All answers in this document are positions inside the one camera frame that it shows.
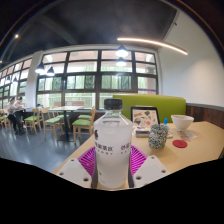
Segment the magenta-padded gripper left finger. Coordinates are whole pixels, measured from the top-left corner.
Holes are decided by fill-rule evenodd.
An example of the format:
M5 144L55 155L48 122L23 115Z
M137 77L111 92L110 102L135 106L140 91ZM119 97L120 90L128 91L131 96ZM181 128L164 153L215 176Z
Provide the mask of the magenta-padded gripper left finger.
M95 147L76 150L59 168L56 175L84 188L98 185Z

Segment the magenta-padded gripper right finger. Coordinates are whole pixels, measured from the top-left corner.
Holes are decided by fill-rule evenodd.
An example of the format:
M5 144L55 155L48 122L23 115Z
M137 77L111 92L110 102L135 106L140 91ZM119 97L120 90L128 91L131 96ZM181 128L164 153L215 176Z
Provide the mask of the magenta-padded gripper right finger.
M130 188L140 188L157 181L170 172L155 156L147 156L136 146L131 146L128 184Z

